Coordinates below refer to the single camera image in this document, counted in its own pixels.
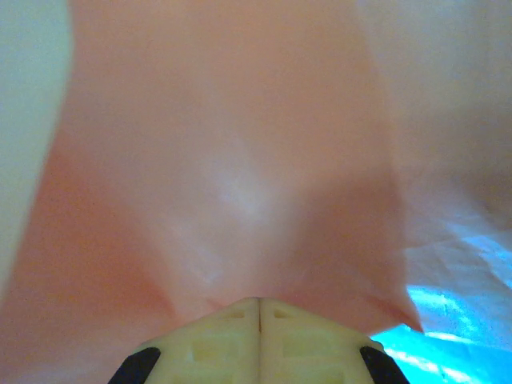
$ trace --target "wrinkled plastic sheet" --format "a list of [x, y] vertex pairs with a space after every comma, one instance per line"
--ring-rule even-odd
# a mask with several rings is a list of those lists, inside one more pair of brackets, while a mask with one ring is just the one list
[[[304, 46], [300, 39], [279, 40], [276, 27], [286, 14], [295, 34], [316, 30], [301, 29], [306, 19], [336, 30], [337, 2], [325, 2], [323, 10], [297, 2], [291, 13], [269, 3], [265, 12], [220, 6], [218, 14], [215, 7], [171, 12], [156, 2], [127, 4], [74, 3], [77, 63], [2, 308], [2, 382], [106, 382], [134, 346], [229, 304], [239, 298], [236, 288], [242, 296], [277, 296], [377, 334], [412, 383], [510, 382], [508, 2], [360, 1], [357, 12], [344, 6], [347, 29], [333, 34], [339, 38], [351, 31], [350, 20], [361, 20], [392, 121], [382, 128], [388, 134], [369, 128], [344, 138], [306, 128], [344, 116], [350, 131], [358, 126], [350, 128], [351, 119], [370, 125], [380, 119], [379, 87], [371, 85], [378, 80], [366, 54], [346, 46], [362, 64], [356, 82], [373, 80], [345, 100], [340, 115], [314, 120], [311, 110], [334, 108], [330, 95], [302, 94], [294, 82], [301, 78], [314, 90], [339, 79], [304, 80], [278, 48], [285, 42], [297, 49], [292, 57], [304, 58], [300, 49], [324, 54], [323, 69], [333, 69], [338, 57], [314, 37]], [[225, 79], [229, 68], [231, 82], [205, 82], [212, 72], [198, 64], [200, 50], [187, 45], [194, 40], [184, 16], [190, 12], [214, 38], [226, 38], [222, 18], [234, 16], [242, 21], [232, 27], [257, 36], [258, 22], [267, 20], [265, 31], [275, 38], [256, 38], [232, 66], [222, 60], [233, 58], [232, 51], [210, 52], [217, 60], [209, 70]], [[162, 36], [159, 28], [169, 25], [175, 30]], [[166, 56], [171, 49], [178, 54]], [[160, 65], [165, 60], [181, 77]], [[243, 65], [248, 62], [254, 68]], [[282, 73], [258, 72], [285, 64]], [[318, 63], [301, 64], [307, 74]], [[247, 74], [258, 76], [239, 88]], [[354, 86], [351, 81], [342, 80]], [[289, 104], [279, 97], [287, 86], [281, 97]], [[224, 93], [216, 94], [218, 88]], [[371, 100], [377, 112], [368, 110]], [[203, 104], [208, 107], [194, 110]], [[258, 124], [270, 121], [280, 130], [260, 134]], [[168, 130], [171, 123], [197, 128], [205, 122], [213, 122], [207, 135]], [[212, 128], [219, 124], [222, 130]], [[343, 168], [344, 158], [332, 160], [346, 146], [365, 148], [350, 152], [353, 168]], [[372, 151], [378, 155], [369, 156]], [[391, 171], [400, 202], [387, 189]], [[330, 216], [333, 207], [343, 214]], [[397, 222], [384, 218], [390, 207], [402, 216]], [[394, 233], [400, 256], [383, 256], [393, 248], [382, 236], [386, 222], [402, 223]], [[304, 235], [318, 228], [322, 236]], [[340, 233], [349, 236], [340, 239]], [[337, 247], [359, 257], [330, 258]], [[326, 262], [315, 266], [311, 255]]]

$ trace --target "3d printed part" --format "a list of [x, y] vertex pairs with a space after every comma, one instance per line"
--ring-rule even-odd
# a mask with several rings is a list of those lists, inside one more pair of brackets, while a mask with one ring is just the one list
[[270, 298], [146, 342], [109, 384], [409, 384], [380, 343]]

